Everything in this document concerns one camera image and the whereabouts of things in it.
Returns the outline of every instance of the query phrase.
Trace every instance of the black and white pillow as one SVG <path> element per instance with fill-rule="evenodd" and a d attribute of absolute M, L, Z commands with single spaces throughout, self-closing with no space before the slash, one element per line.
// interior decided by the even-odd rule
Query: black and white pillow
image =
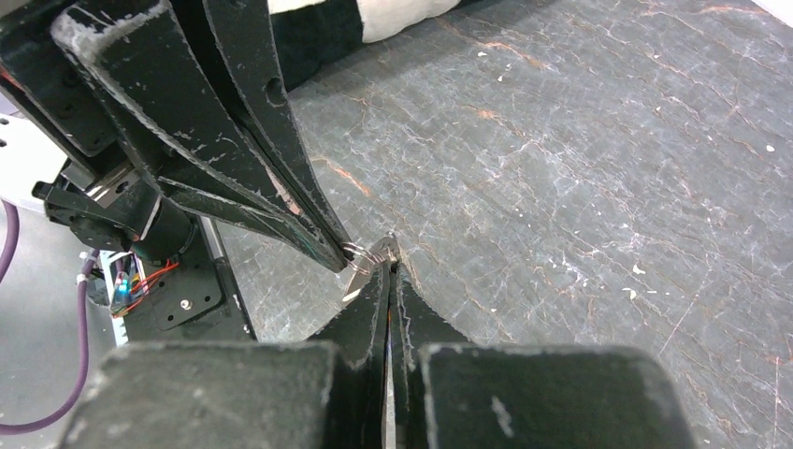
<path fill-rule="evenodd" d="M 473 0 L 270 0 L 286 88 L 364 44 Z"/>

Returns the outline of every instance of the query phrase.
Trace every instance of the black and white cloth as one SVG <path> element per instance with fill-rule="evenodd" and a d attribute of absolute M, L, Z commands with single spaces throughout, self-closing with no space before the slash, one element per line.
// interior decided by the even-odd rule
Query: black and white cloth
<path fill-rule="evenodd" d="M 475 0 L 270 0 L 284 84 L 294 89 L 364 44 Z"/>

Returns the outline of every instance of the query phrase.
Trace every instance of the gray marble surface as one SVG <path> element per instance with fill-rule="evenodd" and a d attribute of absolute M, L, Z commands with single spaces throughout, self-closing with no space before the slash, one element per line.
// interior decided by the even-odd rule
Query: gray marble surface
<path fill-rule="evenodd" d="M 793 447 L 793 30 L 748 0 L 484 1 L 291 93 L 320 184 L 481 344 L 638 346 L 702 447 Z M 261 340 L 349 273 L 222 226 Z"/>

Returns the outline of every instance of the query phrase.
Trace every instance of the gray floor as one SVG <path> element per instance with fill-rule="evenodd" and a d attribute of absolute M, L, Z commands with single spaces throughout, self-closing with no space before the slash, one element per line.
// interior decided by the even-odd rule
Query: gray floor
<path fill-rule="evenodd" d="M 793 30 L 748 0 L 484 1 L 291 94 L 360 244 L 482 344 L 628 344 L 702 447 L 793 447 Z M 262 340 L 335 276 L 222 228 Z"/>
<path fill-rule="evenodd" d="M 0 285 L 0 423 L 42 418 L 64 402 L 78 370 L 77 287 L 85 247 L 68 228 L 21 210 L 16 256 Z M 0 245 L 6 216 L 0 211 Z M 115 344 L 107 310 L 88 308 L 93 371 Z M 2 449 L 54 447 L 65 419 L 27 435 L 0 436 Z"/>

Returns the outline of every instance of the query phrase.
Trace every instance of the black fabric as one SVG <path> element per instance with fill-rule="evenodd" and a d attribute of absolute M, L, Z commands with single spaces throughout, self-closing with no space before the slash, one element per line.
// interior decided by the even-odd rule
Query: black fabric
<path fill-rule="evenodd" d="M 327 0 L 270 16 L 283 84 L 292 90 L 363 46 L 364 24 L 355 0 Z"/>

